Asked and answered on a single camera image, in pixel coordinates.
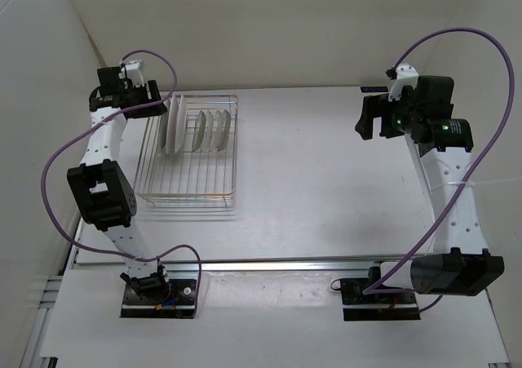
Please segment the green band ceramic plate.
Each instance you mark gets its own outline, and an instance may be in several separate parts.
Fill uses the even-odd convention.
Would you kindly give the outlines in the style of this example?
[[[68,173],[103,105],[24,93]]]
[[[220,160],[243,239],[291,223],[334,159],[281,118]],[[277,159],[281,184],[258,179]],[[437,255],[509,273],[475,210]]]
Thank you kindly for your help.
[[[166,127],[166,142],[165,142],[165,152],[166,154],[173,153],[175,151],[175,138],[177,132],[177,123],[179,116],[179,101],[176,95],[171,96],[170,98],[170,109],[167,118],[167,127]]]

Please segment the orange sunburst ceramic plate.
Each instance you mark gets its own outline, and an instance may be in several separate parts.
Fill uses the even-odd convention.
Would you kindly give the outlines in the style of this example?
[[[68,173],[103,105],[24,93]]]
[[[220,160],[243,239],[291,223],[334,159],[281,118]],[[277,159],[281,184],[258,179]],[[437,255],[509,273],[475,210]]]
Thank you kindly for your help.
[[[159,132],[158,132],[158,148],[162,151],[166,146],[166,132],[168,126],[168,118],[170,114],[170,101],[165,102],[166,112],[160,116]]]

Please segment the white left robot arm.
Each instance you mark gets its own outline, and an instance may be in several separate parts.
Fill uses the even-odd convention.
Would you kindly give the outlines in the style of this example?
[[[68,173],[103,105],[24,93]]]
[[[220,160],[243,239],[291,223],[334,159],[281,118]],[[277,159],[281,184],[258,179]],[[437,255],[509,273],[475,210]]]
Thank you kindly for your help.
[[[97,70],[100,86],[89,97],[92,126],[116,111],[161,99],[157,84],[146,82],[143,71],[140,60]],[[132,221],[137,212],[134,190],[117,158],[128,119],[157,116],[165,111],[166,106],[159,104],[143,112],[122,113],[104,123],[90,135],[80,166],[67,172],[67,181],[83,220],[101,231],[120,252],[130,255],[124,259],[127,274],[123,279],[130,283],[147,277],[142,291],[154,303],[168,299],[171,284],[160,276],[156,262],[138,261],[149,253]]]

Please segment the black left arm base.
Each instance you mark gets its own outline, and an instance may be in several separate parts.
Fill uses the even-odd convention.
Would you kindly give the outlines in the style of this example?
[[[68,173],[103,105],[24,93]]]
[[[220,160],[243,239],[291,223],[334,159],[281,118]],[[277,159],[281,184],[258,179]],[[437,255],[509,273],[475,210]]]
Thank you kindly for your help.
[[[122,273],[125,282],[120,310],[121,318],[193,319],[197,313],[201,273],[195,277],[158,281],[146,277],[144,282]]]

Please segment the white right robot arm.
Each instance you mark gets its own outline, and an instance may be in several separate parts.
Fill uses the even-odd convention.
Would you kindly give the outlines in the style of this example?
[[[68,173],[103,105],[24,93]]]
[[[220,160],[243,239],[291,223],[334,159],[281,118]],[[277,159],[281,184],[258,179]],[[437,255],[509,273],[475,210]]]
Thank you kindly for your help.
[[[492,255],[481,231],[469,174],[477,160],[471,126],[454,118],[454,81],[420,76],[397,80],[391,92],[367,95],[355,126],[363,140],[374,133],[405,137],[422,189],[435,217],[413,252],[398,262],[383,262],[366,282],[365,294],[383,303],[395,293],[475,296],[504,272],[504,260]]]

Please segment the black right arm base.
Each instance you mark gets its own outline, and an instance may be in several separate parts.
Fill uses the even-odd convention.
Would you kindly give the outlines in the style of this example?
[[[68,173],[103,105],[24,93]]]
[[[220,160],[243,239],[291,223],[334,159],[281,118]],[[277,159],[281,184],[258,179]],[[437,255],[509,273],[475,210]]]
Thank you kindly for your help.
[[[364,277],[340,277],[330,283],[341,294],[344,321],[417,321],[419,306],[414,293],[364,295],[363,290],[381,276],[379,266],[369,268]]]

